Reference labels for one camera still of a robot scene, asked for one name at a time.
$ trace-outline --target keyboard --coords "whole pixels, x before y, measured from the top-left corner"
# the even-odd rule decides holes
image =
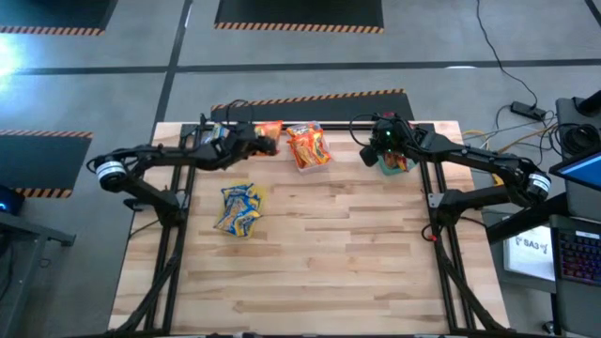
[[[562,278],[601,286],[601,239],[560,233]]]

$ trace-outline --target butcher block tabletop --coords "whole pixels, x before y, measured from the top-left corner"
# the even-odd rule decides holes
[[[461,143],[457,122],[427,123]],[[154,144],[176,146],[181,125],[160,123]],[[366,141],[369,131],[356,134]],[[377,165],[362,163],[361,147],[348,131],[325,131],[324,137],[334,159],[325,172],[301,175],[284,133],[275,157],[196,172],[172,334],[448,332],[434,248],[420,235],[428,214],[419,166],[386,177]],[[474,189],[468,167],[444,163],[443,168],[449,189]],[[152,168],[145,180],[163,189],[172,173],[172,168]],[[186,169],[181,176],[185,180]],[[267,192],[263,217],[249,239],[213,229],[223,209],[221,189],[240,182]],[[475,211],[466,214],[480,219]],[[156,218],[154,211],[137,213],[131,231]],[[471,289],[508,326],[485,229],[460,221],[457,233]],[[157,223],[130,240],[111,329],[129,317],[150,288],[160,237]],[[162,322],[166,289],[156,326]]]

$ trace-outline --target yellow and black hazard tape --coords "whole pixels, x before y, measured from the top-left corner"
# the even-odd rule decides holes
[[[0,136],[48,136],[48,137],[85,137],[92,138],[91,131],[0,131]]]
[[[326,33],[370,33],[383,34],[384,28],[378,26],[361,26],[345,24],[310,24],[310,23],[215,23],[215,29],[239,30],[283,30],[297,32]]]
[[[16,188],[16,193],[23,197],[42,197],[42,198],[68,198],[73,191],[71,189],[38,189],[38,188]]]
[[[389,94],[404,94],[405,89],[387,89],[387,90],[373,90],[366,92],[354,92],[354,93],[345,93],[345,94],[327,94],[327,95],[315,95],[310,97],[299,97],[292,99],[275,99],[275,100],[254,100],[249,103],[252,105],[266,105],[266,104],[280,104],[280,103],[295,103],[295,102],[305,102],[311,100],[335,100],[335,99],[346,99],[346,98],[358,98],[358,97],[366,97],[366,96],[374,96],[374,95],[389,95]],[[249,103],[241,103],[236,104],[234,107],[245,106]],[[227,107],[227,104],[218,104],[210,107],[211,112],[216,111],[218,109],[223,109]]]
[[[101,36],[104,30],[99,28],[78,27],[40,27],[40,26],[3,26],[0,33],[9,34],[40,34],[40,35],[71,35],[71,36]]]

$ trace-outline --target concrete floor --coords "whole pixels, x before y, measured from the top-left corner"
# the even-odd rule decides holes
[[[601,0],[594,0],[601,8]],[[386,33],[351,35],[213,30],[218,0],[193,3],[180,66],[338,62],[491,61],[475,18],[475,0],[384,0]],[[120,0],[103,37],[0,35],[2,129],[94,131],[88,158],[151,136],[160,94],[185,0]],[[561,97],[588,96],[601,83],[601,26],[584,0],[484,0],[483,20],[506,60],[596,59],[594,66],[509,68],[554,109]],[[153,66],[149,73],[139,69]],[[490,131],[494,114],[513,100],[531,102],[520,84],[497,68],[225,71],[175,75],[166,121],[195,121],[212,104],[233,99],[277,99],[349,91],[406,88],[416,119],[458,120],[463,130]],[[73,69],[100,74],[73,75]],[[10,74],[24,69],[23,73]],[[101,74],[102,72],[123,72]],[[504,112],[501,127],[528,122]],[[500,133],[504,146],[540,126]],[[538,150],[513,152],[538,161]],[[542,167],[559,161],[545,153]],[[479,187],[489,177],[474,174]],[[556,179],[555,193],[562,183]],[[24,217],[77,233],[67,250],[50,245],[47,269],[38,273],[20,337],[63,337],[106,330],[113,305],[131,212],[124,195],[104,192],[82,170],[64,201],[27,201]],[[503,284],[512,327],[540,332],[550,319],[548,294]]]

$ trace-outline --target computer screen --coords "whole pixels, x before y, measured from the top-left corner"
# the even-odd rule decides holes
[[[551,174],[601,191],[601,151],[554,165]]]

